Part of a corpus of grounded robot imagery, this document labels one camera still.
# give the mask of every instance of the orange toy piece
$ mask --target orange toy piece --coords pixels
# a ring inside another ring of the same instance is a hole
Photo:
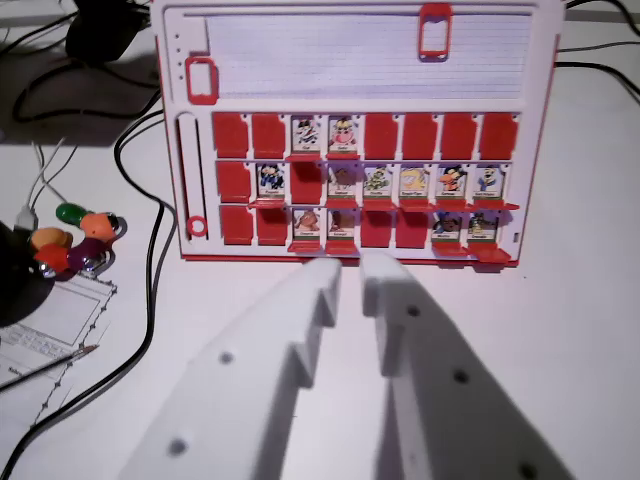
[[[50,243],[43,245],[33,258],[40,263],[46,264],[56,273],[62,273],[69,268],[68,252],[68,248]]]
[[[112,213],[87,213],[80,221],[80,228],[87,237],[108,243],[116,238],[118,220]]]
[[[69,248],[72,243],[73,235],[55,227],[40,228],[31,235],[31,246],[36,250],[49,244]]]

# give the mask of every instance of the black object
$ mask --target black object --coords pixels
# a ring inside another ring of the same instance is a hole
[[[78,15],[67,32],[66,51],[89,64],[120,58],[149,13],[127,0],[74,0]]]

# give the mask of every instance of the cartoon character picture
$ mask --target cartoon character picture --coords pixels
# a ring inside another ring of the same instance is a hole
[[[332,210],[329,212],[328,238],[341,240],[353,239],[356,224],[355,214],[347,210]]]
[[[258,195],[284,196],[284,171],[276,163],[263,163],[258,168]]]
[[[436,197],[464,197],[466,175],[462,165],[440,167],[438,169],[438,191]]]
[[[333,198],[355,197],[356,168],[342,165],[329,165],[329,188],[327,196]]]
[[[357,125],[351,117],[329,119],[329,152],[357,151]]]
[[[291,121],[292,150],[294,152],[319,152],[320,129],[316,121],[311,117],[293,117]]]
[[[391,196],[391,170],[386,165],[365,167],[364,182],[365,197],[390,197]]]
[[[429,175],[421,167],[402,167],[400,170],[400,198],[426,197]]]
[[[438,221],[433,225],[431,241],[455,242],[460,238],[460,215],[451,212],[438,212]]]
[[[469,221],[470,242],[495,242],[498,234],[498,215],[493,211],[476,212]]]
[[[478,167],[473,198],[502,198],[505,174],[498,165]]]
[[[319,217],[313,210],[293,211],[293,238],[320,237]]]

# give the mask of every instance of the green toy piece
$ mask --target green toy piece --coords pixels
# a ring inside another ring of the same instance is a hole
[[[56,217],[58,217],[58,220],[68,225],[75,225],[78,228],[80,228],[80,222],[87,213],[91,212],[75,203],[61,203],[58,205],[58,208],[56,208]]]

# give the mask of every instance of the screw hole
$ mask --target screw hole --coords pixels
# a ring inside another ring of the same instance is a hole
[[[538,478],[538,469],[530,463],[521,463],[518,471],[520,472],[520,476],[527,480]]]
[[[233,354],[230,352],[222,352],[220,354],[220,363],[222,363],[223,365],[229,365],[231,362],[233,362]]]
[[[187,442],[182,438],[174,438],[169,443],[169,455],[177,457],[187,451]]]
[[[409,305],[407,307],[407,313],[412,317],[417,317],[420,315],[420,309],[415,305]]]
[[[453,371],[453,379],[458,383],[469,383],[469,374],[464,370],[454,370]]]

